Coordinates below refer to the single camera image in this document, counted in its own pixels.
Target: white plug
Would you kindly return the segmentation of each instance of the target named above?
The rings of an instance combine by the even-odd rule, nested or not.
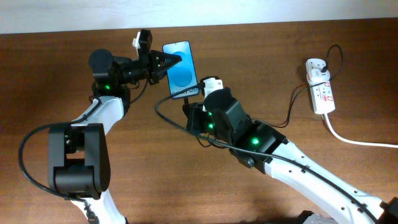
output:
[[[134,39],[132,40],[132,46],[133,46],[134,48],[136,48],[137,55],[138,55],[138,49],[141,48],[141,46],[139,45],[139,36],[140,36],[140,35],[141,35],[141,31],[138,31],[137,37],[134,38]]]
[[[207,78],[203,81],[205,83],[204,92],[205,92],[205,99],[210,94],[216,90],[220,90],[223,87],[223,81],[220,79],[215,78]]]
[[[330,113],[336,109],[335,100],[331,92],[330,72],[321,72],[323,67],[326,65],[322,59],[311,58],[305,62],[305,68],[307,69],[307,81],[310,85],[316,85],[322,82],[324,84],[311,87],[311,98],[313,110],[316,114]]]

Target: power strip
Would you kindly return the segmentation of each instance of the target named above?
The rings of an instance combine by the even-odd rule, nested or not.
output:
[[[307,69],[307,81],[310,85],[316,85],[322,82],[324,84],[311,87],[311,98],[313,110],[316,114],[326,114],[334,111],[335,99],[331,92],[330,72],[321,72],[322,68],[326,65],[322,59],[311,58],[305,62],[305,68]]]
[[[352,141],[345,139],[338,135],[335,130],[331,127],[328,113],[334,111],[335,107],[335,99],[333,98],[333,94],[331,92],[330,86],[330,72],[327,70],[322,72],[322,69],[325,67],[326,63],[322,59],[311,58],[305,62],[305,68],[307,69],[307,81],[310,84],[311,98],[312,98],[312,106],[313,111],[316,114],[321,114],[323,119],[326,121],[326,125],[328,126],[332,135],[343,142],[347,142],[350,144],[357,144],[361,146],[376,146],[376,147],[393,147],[398,148],[398,145],[393,144],[384,144],[384,143],[372,143],[372,142],[360,142],[360,141]]]

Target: wooden table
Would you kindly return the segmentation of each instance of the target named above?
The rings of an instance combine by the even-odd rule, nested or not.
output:
[[[2,223],[86,223],[70,202],[30,184],[17,165],[25,134],[46,123],[69,121],[90,105],[88,56],[97,48],[136,58],[138,29],[0,35],[0,220]],[[331,122],[348,139],[397,144],[398,19],[285,22],[151,29],[152,49],[189,40],[198,79],[220,76],[254,118],[285,119],[293,89],[305,83],[305,61],[342,46],[343,73],[333,83]],[[330,70],[340,65],[333,51]],[[325,215],[282,182],[247,169],[227,150],[202,148],[153,112],[169,93],[166,80],[150,86],[106,137],[110,191],[132,223],[239,223]],[[185,123],[181,100],[163,111]],[[312,110],[309,93],[280,130],[338,177],[385,201],[398,196],[398,150],[341,142]],[[47,132],[26,145],[29,172],[47,184]]]

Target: black cable wire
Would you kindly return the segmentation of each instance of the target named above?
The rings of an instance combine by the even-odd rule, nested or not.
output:
[[[330,82],[332,79],[336,78],[336,76],[337,76],[338,74],[340,74],[340,72],[341,72],[342,69],[343,69],[343,63],[344,63],[344,59],[343,59],[343,50],[341,49],[341,47],[340,47],[338,44],[334,44],[334,45],[332,45],[332,46],[329,48],[329,50],[328,50],[328,53],[327,53],[327,55],[326,55],[326,65],[323,67],[322,72],[327,71],[328,68],[329,68],[329,54],[330,54],[330,50],[331,50],[333,47],[337,47],[337,48],[339,49],[339,51],[340,51],[341,66],[340,66],[340,69],[336,72],[336,74],[334,74],[332,77],[329,78],[328,82]],[[325,82],[322,82],[322,83],[319,83],[319,84],[316,84],[316,85],[312,85],[312,86],[309,85],[309,86],[307,86],[307,87],[301,89],[301,90],[300,90],[299,92],[297,92],[296,95],[293,97],[293,100],[291,101],[291,103],[290,103],[290,105],[289,105],[289,110],[288,110],[288,112],[287,112],[286,120],[282,123],[282,125],[278,126],[278,125],[269,124],[269,123],[268,123],[268,125],[269,125],[269,126],[272,126],[272,127],[274,127],[274,128],[286,128],[286,126],[287,126],[287,125],[289,124],[289,122],[290,122],[290,114],[291,114],[291,112],[292,112],[293,104],[294,104],[295,100],[297,99],[297,97],[299,96],[299,94],[300,94],[301,92],[303,92],[304,90],[306,90],[306,89],[313,88],[313,87],[316,87],[316,86],[318,86],[318,85],[322,85],[322,84],[324,84],[324,83],[325,83]]]
[[[211,144],[209,144],[209,145],[204,145],[201,141],[200,141],[200,138],[199,137],[197,137],[197,140],[198,140],[198,142],[199,142],[199,144],[200,144],[200,146],[201,147],[210,147],[211,146]]]
[[[130,102],[130,105],[131,105],[133,102],[137,101],[137,100],[142,96],[142,94],[144,94],[144,92],[145,92],[145,90],[146,90],[146,88],[147,88],[147,85],[148,85],[148,80],[145,82],[144,88],[143,88],[142,91],[138,94],[138,96],[135,97],[135,98]]]
[[[129,87],[129,89],[130,90],[136,90],[136,89],[138,89],[139,88],[139,86],[140,86],[141,84],[139,83],[139,82],[137,82],[137,84],[136,84],[136,86],[135,87]]]
[[[217,146],[216,144],[214,144],[214,141],[216,140],[216,138],[214,137],[213,139],[209,138],[210,134],[207,135],[207,141],[209,142],[209,144],[211,144],[213,147],[216,147],[218,149],[226,149],[227,147],[223,147],[223,146]]]
[[[179,91],[179,92],[177,92],[177,93],[174,93],[173,95],[170,95],[170,96],[168,96],[168,97],[166,97],[166,98],[160,100],[159,102],[157,102],[157,103],[155,104],[155,112],[156,112],[156,114],[157,114],[160,118],[162,118],[164,121],[168,122],[169,124],[171,124],[171,125],[174,126],[175,128],[177,128],[177,129],[179,129],[179,130],[181,130],[181,131],[183,131],[183,132],[185,132],[185,133],[188,133],[188,134],[190,134],[190,135],[192,135],[192,136],[195,136],[197,139],[208,140],[208,137],[206,137],[206,136],[202,136],[201,134],[197,134],[197,135],[196,135],[196,134],[194,134],[194,133],[191,133],[190,131],[186,130],[186,129],[185,129],[184,127],[182,127],[181,125],[179,125],[179,124],[177,124],[176,122],[172,121],[171,119],[169,119],[168,117],[166,117],[165,115],[163,115],[163,114],[159,111],[160,105],[161,105],[162,103],[164,103],[165,101],[167,101],[167,100],[171,99],[172,97],[175,97],[175,96],[177,96],[177,95],[179,95],[179,94],[181,94],[181,93],[184,93],[184,92],[186,92],[186,91],[188,91],[188,90],[191,90],[191,89],[193,89],[193,88],[198,88],[198,87],[199,87],[198,85],[191,86],[190,88],[186,88],[186,89],[184,89],[184,90],[182,90],[182,91]],[[345,190],[343,190],[341,187],[337,186],[337,185],[334,184],[332,181],[330,181],[330,180],[328,180],[327,178],[325,178],[324,176],[318,174],[318,173],[315,172],[314,170],[311,170],[311,168],[309,168],[309,167],[307,167],[307,166],[304,166],[304,165],[302,165],[302,164],[300,164],[300,163],[298,163],[298,162],[296,162],[296,161],[293,161],[293,160],[288,159],[288,158],[283,157],[283,156],[278,156],[278,155],[273,155],[273,154],[266,154],[266,153],[261,153],[261,152],[252,152],[252,151],[248,151],[248,150],[245,150],[245,149],[241,149],[241,148],[238,148],[238,147],[231,146],[231,145],[226,144],[226,143],[223,143],[223,142],[221,142],[221,141],[219,141],[219,140],[214,140],[214,143],[215,143],[215,144],[218,144],[219,146],[227,147],[227,148],[230,148],[230,149],[239,151],[239,152],[244,152],[244,153],[248,153],[248,154],[252,154],[252,155],[256,155],[256,156],[271,157],[271,158],[280,159],[280,160],[282,160],[282,161],[285,161],[285,162],[288,162],[288,163],[290,163],[290,164],[293,164],[293,165],[295,165],[295,166],[297,166],[297,167],[299,167],[299,168],[301,168],[301,169],[303,169],[303,170],[309,172],[310,174],[314,175],[315,177],[319,178],[320,180],[324,181],[325,183],[327,183],[328,185],[330,185],[331,187],[333,187],[334,189],[336,189],[337,191],[339,191],[341,194],[343,194],[345,197],[347,197],[347,198],[350,199],[353,203],[355,203],[365,214],[367,214],[367,215],[369,216],[369,218],[370,218],[372,221],[375,222],[375,224],[378,224],[378,223],[379,223],[379,221],[377,220],[377,218],[367,209],[367,207],[366,207],[365,205],[361,204],[361,202],[359,202],[358,200],[356,200],[353,196],[351,196],[348,192],[346,192]]]
[[[46,124],[43,126],[40,126],[38,128],[33,129],[29,134],[27,134],[21,144],[19,145],[19,150],[18,150],[18,163],[19,163],[19,167],[21,168],[22,173],[25,175],[25,177],[36,187],[50,193],[53,194],[55,196],[58,197],[62,197],[65,200],[75,200],[78,202],[84,202],[86,206],[88,206],[87,201],[81,198],[74,198],[74,197],[70,197],[68,195],[65,194],[61,194],[58,193],[46,186],[44,186],[43,184],[39,183],[37,180],[35,180],[27,171],[25,164],[24,164],[24,160],[23,160],[23,152],[24,152],[24,146],[26,144],[26,142],[29,140],[30,137],[32,137],[34,134],[38,133],[39,131],[45,130],[47,128],[52,128],[52,127],[56,127],[56,126],[67,126],[67,125],[71,125],[71,124],[77,124],[80,123],[82,121],[84,121],[85,119],[87,119],[87,117],[89,117],[91,114],[93,114],[93,112],[102,104],[101,99],[99,99],[98,97],[94,96],[95,99],[98,100],[97,104],[93,107],[93,109],[91,109],[87,114],[83,115],[80,119],[74,120],[74,121],[70,121],[70,122],[64,122],[64,123],[53,123],[53,124]]]

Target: phone screen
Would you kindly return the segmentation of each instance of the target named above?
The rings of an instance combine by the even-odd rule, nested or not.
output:
[[[166,44],[163,46],[163,52],[179,55],[182,58],[181,62],[174,65],[167,71],[170,94],[174,94],[178,91],[198,84],[195,67],[193,66],[191,46],[188,41]],[[199,89],[195,88],[192,90],[188,90],[185,93],[179,94],[173,97],[173,99],[193,96],[197,94],[199,94]]]

